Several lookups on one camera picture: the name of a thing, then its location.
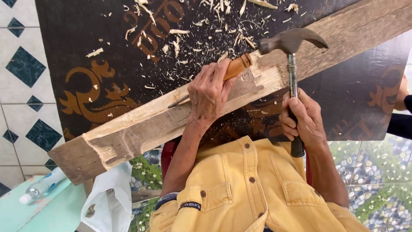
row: hand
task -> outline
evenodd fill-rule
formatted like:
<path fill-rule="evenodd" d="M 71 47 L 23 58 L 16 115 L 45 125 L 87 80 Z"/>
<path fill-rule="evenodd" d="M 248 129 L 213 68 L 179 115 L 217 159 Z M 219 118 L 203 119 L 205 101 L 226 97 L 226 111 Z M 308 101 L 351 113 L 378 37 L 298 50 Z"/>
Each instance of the hand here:
<path fill-rule="evenodd" d="M 405 97 L 409 95 L 408 92 L 408 80 L 404 74 L 400 82 L 398 96 L 396 97 L 395 110 L 404 111 L 407 110 L 405 106 Z"/>
<path fill-rule="evenodd" d="M 238 75 L 223 82 L 230 62 L 231 60 L 226 58 L 219 64 L 204 65 L 187 88 L 192 102 L 188 123 L 200 125 L 203 134 L 220 117 L 229 92 L 240 77 Z"/>
<path fill-rule="evenodd" d="M 325 144 L 327 140 L 319 104 L 311 99 L 301 88 L 298 88 L 299 99 L 296 97 L 290 98 L 289 94 L 287 92 L 283 96 L 282 113 L 279 115 L 283 133 L 291 141 L 294 139 L 293 136 L 300 135 L 305 149 Z M 295 114 L 297 125 L 289 117 L 288 107 Z"/>

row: yellow shirt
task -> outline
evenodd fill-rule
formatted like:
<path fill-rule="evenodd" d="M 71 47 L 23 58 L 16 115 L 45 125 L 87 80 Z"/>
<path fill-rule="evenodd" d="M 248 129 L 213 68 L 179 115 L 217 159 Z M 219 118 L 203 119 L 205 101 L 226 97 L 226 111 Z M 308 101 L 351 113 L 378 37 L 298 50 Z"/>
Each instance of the yellow shirt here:
<path fill-rule="evenodd" d="M 290 142 L 248 136 L 200 149 L 186 187 L 152 213 L 150 231 L 363 232 L 354 215 L 306 183 Z"/>

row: water bottle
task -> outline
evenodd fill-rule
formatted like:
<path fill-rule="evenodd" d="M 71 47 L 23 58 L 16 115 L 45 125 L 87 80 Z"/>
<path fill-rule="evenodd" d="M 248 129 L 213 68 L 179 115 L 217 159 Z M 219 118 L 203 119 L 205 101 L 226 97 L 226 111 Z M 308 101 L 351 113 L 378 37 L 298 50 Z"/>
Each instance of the water bottle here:
<path fill-rule="evenodd" d="M 45 175 L 36 183 L 31 184 L 26 189 L 26 194 L 20 197 L 19 202 L 27 204 L 31 200 L 43 197 L 53 186 L 61 180 L 67 178 L 63 171 L 57 167 L 51 173 Z"/>

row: wooden plank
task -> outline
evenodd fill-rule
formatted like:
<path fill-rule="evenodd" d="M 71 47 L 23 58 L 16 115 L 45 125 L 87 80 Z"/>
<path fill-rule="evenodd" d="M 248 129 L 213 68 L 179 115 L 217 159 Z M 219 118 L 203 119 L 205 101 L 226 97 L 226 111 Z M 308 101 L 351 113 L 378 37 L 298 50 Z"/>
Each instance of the wooden plank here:
<path fill-rule="evenodd" d="M 411 0 L 363 0 L 307 28 L 328 42 L 321 50 L 304 42 L 296 54 L 299 80 L 375 47 L 412 29 Z M 262 57 L 250 54 L 253 65 L 237 81 L 222 115 L 288 86 L 286 56 L 276 50 Z M 187 85 L 119 116 L 48 154 L 68 178 L 79 184 L 181 135 L 190 102 L 167 106 L 187 94 Z"/>

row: black rubber grip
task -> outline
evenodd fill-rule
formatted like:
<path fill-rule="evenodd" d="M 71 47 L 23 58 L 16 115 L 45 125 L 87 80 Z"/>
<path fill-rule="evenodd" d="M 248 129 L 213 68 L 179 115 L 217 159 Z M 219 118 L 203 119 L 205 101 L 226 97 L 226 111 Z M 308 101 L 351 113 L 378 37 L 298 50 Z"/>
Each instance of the black rubber grip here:
<path fill-rule="evenodd" d="M 290 109 L 289 109 L 289 117 L 291 117 L 297 123 L 297 118 Z M 302 139 L 300 139 L 299 136 L 294 136 L 294 140 L 292 141 L 292 146 L 290 149 L 290 155 L 293 158 L 300 158 L 305 155 L 305 149 L 303 148 L 303 141 Z"/>

